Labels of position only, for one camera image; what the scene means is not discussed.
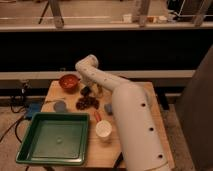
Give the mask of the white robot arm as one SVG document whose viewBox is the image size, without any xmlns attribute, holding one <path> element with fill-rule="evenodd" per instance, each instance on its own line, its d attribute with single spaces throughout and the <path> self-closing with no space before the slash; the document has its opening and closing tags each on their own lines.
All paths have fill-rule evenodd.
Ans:
<svg viewBox="0 0 213 171">
<path fill-rule="evenodd" d="M 112 92 L 112 112 L 127 171 L 171 171 L 146 90 L 128 79 L 99 70 L 94 55 L 78 61 L 75 69 L 87 81 Z"/>
</svg>

